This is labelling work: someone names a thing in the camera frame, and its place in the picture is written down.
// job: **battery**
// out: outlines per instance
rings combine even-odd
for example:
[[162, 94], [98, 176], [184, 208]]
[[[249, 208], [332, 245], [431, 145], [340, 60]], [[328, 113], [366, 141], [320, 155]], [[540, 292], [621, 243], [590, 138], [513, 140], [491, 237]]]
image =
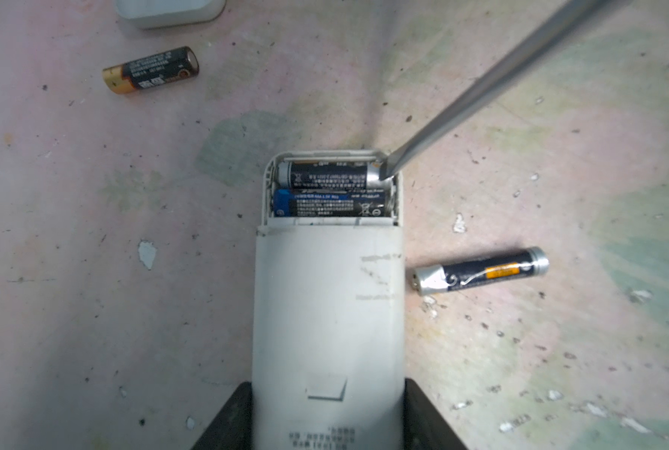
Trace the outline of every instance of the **battery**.
[[359, 192], [277, 189], [272, 198], [272, 209], [282, 218], [377, 218], [390, 215], [391, 204], [387, 193], [381, 189]]
[[474, 259], [450, 265], [430, 265], [414, 270], [412, 285], [421, 295], [446, 293], [508, 279], [544, 275], [549, 259], [539, 247], [516, 253]]
[[284, 161], [277, 182], [285, 189], [382, 189], [381, 168], [376, 161]]
[[189, 47], [179, 47], [102, 70], [107, 87], [128, 94], [162, 84], [196, 77], [199, 63]]

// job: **black and gold battery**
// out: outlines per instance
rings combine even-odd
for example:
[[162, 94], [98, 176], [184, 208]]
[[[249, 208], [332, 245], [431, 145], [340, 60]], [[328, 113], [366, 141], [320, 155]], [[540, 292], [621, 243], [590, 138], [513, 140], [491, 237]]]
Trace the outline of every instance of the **black and gold battery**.
[[102, 78], [115, 94], [129, 94], [198, 74], [199, 63], [189, 47], [171, 49], [102, 70]]
[[544, 275], [549, 259], [539, 247], [461, 263], [416, 268], [412, 285], [421, 295], [463, 290], [483, 284]]

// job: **white plastic object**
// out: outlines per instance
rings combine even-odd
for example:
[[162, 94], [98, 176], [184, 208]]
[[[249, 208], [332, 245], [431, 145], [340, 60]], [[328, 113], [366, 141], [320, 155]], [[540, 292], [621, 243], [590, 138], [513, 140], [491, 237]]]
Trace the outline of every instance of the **white plastic object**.
[[254, 274], [254, 450], [402, 448], [401, 175], [389, 187], [390, 217], [276, 217], [271, 207], [282, 161], [378, 158], [285, 153], [267, 166]]
[[224, 9], [225, 0], [115, 0], [117, 14], [138, 28], [206, 22]]

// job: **pink and green surface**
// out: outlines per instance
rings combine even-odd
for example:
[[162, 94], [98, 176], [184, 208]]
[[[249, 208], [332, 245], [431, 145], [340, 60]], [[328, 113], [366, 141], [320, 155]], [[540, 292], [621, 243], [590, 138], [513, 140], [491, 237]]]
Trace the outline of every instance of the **pink and green surface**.
[[[271, 156], [396, 149], [558, 3], [233, 0], [141, 31], [105, 0], [0, 1], [0, 449], [188, 448], [250, 377]], [[181, 45], [192, 81], [100, 78]], [[669, 449], [669, 1], [632, 2], [404, 177], [407, 266], [551, 261], [408, 294], [407, 374], [464, 442]]]

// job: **blue and black battery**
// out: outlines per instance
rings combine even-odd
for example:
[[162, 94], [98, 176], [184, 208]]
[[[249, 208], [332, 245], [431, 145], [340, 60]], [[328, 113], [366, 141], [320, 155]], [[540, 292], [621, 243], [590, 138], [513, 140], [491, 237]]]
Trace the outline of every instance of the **blue and black battery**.
[[277, 165], [277, 183], [284, 189], [382, 189], [381, 168], [376, 161], [284, 161]]
[[277, 189], [272, 198], [272, 209], [282, 218], [376, 218], [387, 217], [391, 213], [391, 203], [381, 189], [355, 192]]
[[416, 268], [412, 285], [421, 295], [446, 293], [508, 279], [544, 275], [549, 259], [539, 247], [450, 265]]

